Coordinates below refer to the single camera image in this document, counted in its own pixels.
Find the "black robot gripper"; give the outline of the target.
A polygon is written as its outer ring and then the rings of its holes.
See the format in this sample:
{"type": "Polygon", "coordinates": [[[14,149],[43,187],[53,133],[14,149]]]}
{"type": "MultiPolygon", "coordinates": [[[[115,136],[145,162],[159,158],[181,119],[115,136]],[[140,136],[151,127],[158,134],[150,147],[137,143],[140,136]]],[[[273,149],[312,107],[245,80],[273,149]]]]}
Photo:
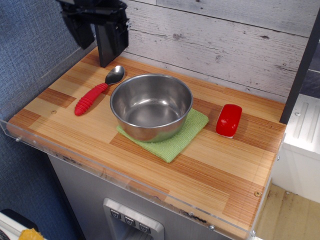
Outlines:
{"type": "Polygon", "coordinates": [[[121,0],[60,0],[62,18],[75,42],[87,49],[94,41],[90,24],[110,23],[113,58],[129,45],[127,5],[121,0]]]}

